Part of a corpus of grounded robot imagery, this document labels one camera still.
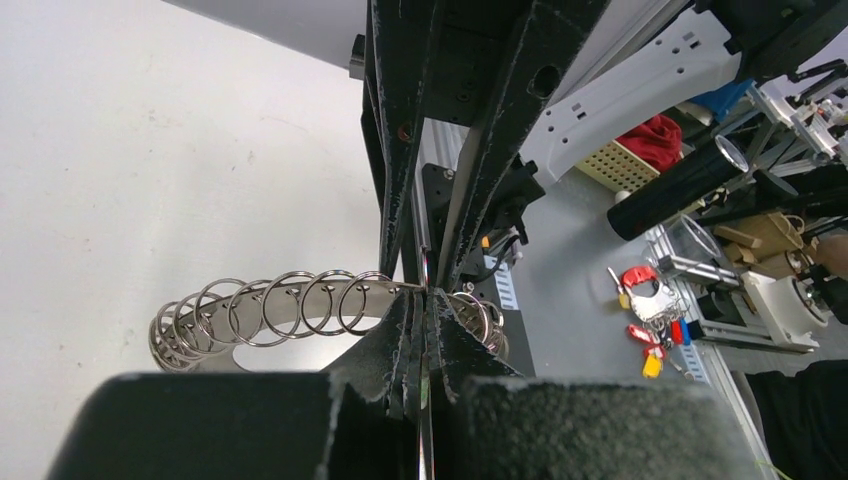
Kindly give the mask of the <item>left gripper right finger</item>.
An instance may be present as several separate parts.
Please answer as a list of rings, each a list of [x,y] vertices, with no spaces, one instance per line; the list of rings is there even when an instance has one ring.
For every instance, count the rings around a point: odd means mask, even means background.
[[[439,479],[755,479],[732,410],[699,382],[526,377],[424,292]]]

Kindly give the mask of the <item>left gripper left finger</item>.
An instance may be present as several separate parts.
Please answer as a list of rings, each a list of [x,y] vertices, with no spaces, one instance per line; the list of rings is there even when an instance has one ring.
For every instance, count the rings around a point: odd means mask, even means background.
[[[318,372],[126,374],[83,404],[51,479],[415,479],[413,343],[405,291]]]

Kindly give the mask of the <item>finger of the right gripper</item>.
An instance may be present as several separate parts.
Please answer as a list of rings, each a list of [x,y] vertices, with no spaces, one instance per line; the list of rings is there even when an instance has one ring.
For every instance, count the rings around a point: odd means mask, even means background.
[[[411,199],[441,28],[439,1],[368,1],[361,125],[381,213],[378,269],[394,273]]]
[[[495,191],[607,8],[605,1],[532,1],[518,16],[458,157],[436,286],[456,286]]]

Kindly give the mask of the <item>metal disc with key rings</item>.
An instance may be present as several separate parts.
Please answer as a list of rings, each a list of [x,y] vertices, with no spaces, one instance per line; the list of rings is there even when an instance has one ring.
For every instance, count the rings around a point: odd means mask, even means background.
[[[447,331],[431,333],[428,291],[376,271],[290,271],[273,279],[215,280],[164,304],[148,327],[148,348],[169,373],[243,373],[241,351],[348,340],[329,371],[377,378],[414,373],[428,340],[457,337],[471,345],[466,363],[485,360],[515,374],[501,311],[467,292],[446,293],[438,307]]]

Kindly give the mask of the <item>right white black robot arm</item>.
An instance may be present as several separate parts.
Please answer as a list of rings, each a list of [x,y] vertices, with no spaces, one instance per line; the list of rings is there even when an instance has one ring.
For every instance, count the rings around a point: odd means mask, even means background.
[[[796,70],[847,24],[843,1],[698,1],[638,51],[553,95],[607,1],[371,1],[361,125],[381,212],[378,268],[409,242],[424,124],[468,128],[432,282],[454,287],[517,156],[542,183],[645,119],[732,81]]]

